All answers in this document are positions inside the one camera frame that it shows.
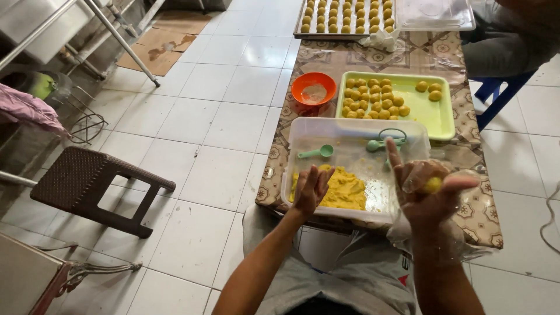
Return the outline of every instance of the blue stool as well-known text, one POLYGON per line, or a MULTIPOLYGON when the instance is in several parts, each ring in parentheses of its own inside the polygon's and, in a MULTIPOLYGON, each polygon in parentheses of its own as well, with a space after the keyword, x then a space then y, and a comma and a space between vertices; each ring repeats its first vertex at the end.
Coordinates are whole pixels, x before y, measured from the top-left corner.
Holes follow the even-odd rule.
POLYGON ((535 74, 535 71, 525 72, 517 76, 503 78, 470 78, 471 80, 482 82, 482 86, 474 93, 474 96, 481 102, 492 96, 492 104, 484 111, 477 115, 478 130, 483 131, 486 125, 494 119, 494 117, 502 110, 504 106, 517 94, 517 92, 527 83, 527 81, 535 74), (500 93, 500 85, 505 82, 507 88, 500 93))

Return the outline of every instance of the clear plastic container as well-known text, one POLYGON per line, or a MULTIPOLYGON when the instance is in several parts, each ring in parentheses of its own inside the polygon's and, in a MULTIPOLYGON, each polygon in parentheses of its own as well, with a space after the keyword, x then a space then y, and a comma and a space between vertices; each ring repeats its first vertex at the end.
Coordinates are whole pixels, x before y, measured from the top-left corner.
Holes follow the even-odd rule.
MULTIPOLYGON (((280 197, 291 206, 290 193, 293 175, 309 169, 313 164, 344 166, 354 173, 366 186, 366 210, 353 210, 319 206, 317 215, 336 216, 365 222, 391 223, 391 212, 396 211, 389 200, 394 193, 394 179, 385 165, 386 152, 380 148, 375 152, 366 151, 369 140, 377 139, 381 130, 398 128, 407 133, 407 143, 401 146, 403 160, 428 159, 430 141, 424 125, 414 121, 389 121, 378 119, 314 118, 299 117, 290 127, 290 157, 284 174, 280 197), (315 156, 298 159, 297 154, 320 148, 324 144, 334 147, 330 157, 315 156)), ((402 138, 395 130, 383 132, 383 137, 402 138)))
POLYGON ((397 0, 397 15, 403 31, 474 30, 469 0, 397 0))

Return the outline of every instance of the dough ball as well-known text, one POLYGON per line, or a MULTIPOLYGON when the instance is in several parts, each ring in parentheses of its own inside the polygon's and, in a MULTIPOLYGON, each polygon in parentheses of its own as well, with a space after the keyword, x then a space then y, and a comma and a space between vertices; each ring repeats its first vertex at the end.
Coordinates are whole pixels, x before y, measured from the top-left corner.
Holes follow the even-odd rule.
POLYGON ((365 85, 367 82, 364 79, 358 79, 358 81, 356 81, 356 86, 360 87, 362 85, 365 85))
POLYGON ((336 32, 338 32, 338 26, 336 24, 329 25, 329 33, 336 33, 336 32))
POLYGON ((361 100, 358 102, 358 104, 360 105, 361 109, 366 110, 369 103, 367 101, 361 100))
POLYGON ((362 94, 359 91, 354 91, 352 92, 352 95, 350 95, 350 98, 357 101, 360 96, 362 96, 362 94))
POLYGON ((381 102, 381 107, 383 107, 383 109, 389 109, 389 108, 393 107, 393 101, 392 100, 383 100, 383 102, 381 102))
POLYGON ((370 25, 379 25, 379 22, 380 22, 380 21, 381 21, 381 20, 379 20, 379 17, 374 16, 374 17, 372 17, 372 18, 370 19, 370 25))
POLYGON ((384 85, 381 88, 381 93, 391 93, 391 92, 393 92, 393 87, 390 85, 384 85))
POLYGON ((384 19, 387 20, 388 18, 391 18, 392 15, 393 15, 393 10, 391 10, 391 9, 383 10, 383 18, 384 19))
POLYGON ((399 115, 405 117, 408 116, 408 114, 410 114, 410 107, 406 105, 402 105, 401 107, 399 107, 399 115))
POLYGON ((426 92, 427 89, 428 89, 428 83, 426 83, 425 81, 420 81, 416 84, 416 90, 418 92, 426 92))
POLYGON ((370 102, 375 103, 381 100, 381 94, 375 93, 370 96, 370 102))
POLYGON ((395 20, 393 20, 392 18, 388 18, 387 20, 385 20, 385 27, 387 26, 393 26, 393 24, 395 24, 395 20))
POLYGON ((428 98, 430 99, 430 101, 439 101, 439 100, 441 100, 441 92, 431 91, 428 98))
POLYGON ((377 16, 379 14, 379 11, 377 9, 371 9, 370 10, 370 19, 373 18, 374 16, 377 16))
POLYGON ((428 87, 428 92, 432 91, 440 91, 441 92, 441 84, 434 83, 428 87))
POLYGON ((380 112, 383 110, 383 106, 381 106, 381 103, 379 103, 378 101, 371 104, 371 110, 375 111, 375 112, 380 112))
POLYGON ((391 85, 391 80, 389 80, 389 79, 383 79, 383 80, 381 80, 381 83, 379 83, 379 85, 380 85, 381 87, 384 87, 385 85, 391 85))
POLYGON ((379 85, 374 85, 371 87, 370 94, 379 94, 379 93, 381 93, 381 88, 379 87, 379 85))
POLYGON ((360 93, 364 94, 367 93, 367 86, 362 85, 358 88, 358 91, 360 91, 360 93))
POLYGON ((354 100, 351 98, 344 99, 342 105, 350 107, 350 104, 354 103, 354 100))
POLYGON ((379 85, 379 81, 377 79, 367 80, 367 86, 373 87, 374 85, 379 85))
POLYGON ((346 117, 346 115, 350 112, 350 107, 344 106, 342 108, 342 116, 346 117))
POLYGON ((360 108, 360 104, 357 102, 353 102, 352 104, 350 104, 350 110, 353 110, 354 112, 358 110, 358 108, 360 108))
POLYGON ((356 114, 358 114, 358 118, 362 118, 366 114, 366 112, 363 109, 358 108, 356 114))
POLYGON ((346 80, 346 88, 353 89, 356 81, 354 79, 347 79, 346 80))
POLYGON ((379 119, 389 119, 389 117, 391 117, 391 113, 388 110, 384 109, 379 112, 379 119))
POLYGON ((389 113, 391 113, 391 116, 398 116, 399 115, 399 108, 397 106, 391 106, 388 109, 389 113))
POLYGON ((391 100, 391 101, 393 101, 393 100, 395 99, 395 96, 393 95, 392 92, 383 93, 383 94, 381 94, 381 99, 382 99, 382 100, 391 100))
POLYGON ((402 106, 404 104, 404 99, 400 96, 395 96, 395 98, 393 98, 393 104, 395 106, 402 106))

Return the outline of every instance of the table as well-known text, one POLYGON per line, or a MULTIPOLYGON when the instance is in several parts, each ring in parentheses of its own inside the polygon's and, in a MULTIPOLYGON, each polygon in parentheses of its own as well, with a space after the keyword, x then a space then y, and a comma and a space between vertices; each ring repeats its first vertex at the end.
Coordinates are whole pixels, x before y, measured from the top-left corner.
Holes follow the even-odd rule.
MULTIPOLYGON (((452 219, 464 231, 467 243, 498 249, 503 247, 458 32, 401 32, 392 53, 364 48, 352 41, 303 40, 257 192, 257 204, 273 210, 277 216, 287 211, 287 206, 280 199, 280 189, 282 173, 290 155, 287 139, 292 120, 300 116, 334 117, 336 96, 323 106, 310 108, 299 104, 290 93, 295 78, 314 71, 326 73, 337 84, 347 71, 445 78, 451 90, 456 134, 450 141, 431 141, 430 154, 433 158, 447 161, 456 170, 475 171, 482 180, 478 188, 464 194, 461 209, 452 219)), ((324 216, 313 216, 306 225, 343 233, 355 229, 384 233, 389 227, 324 216)))

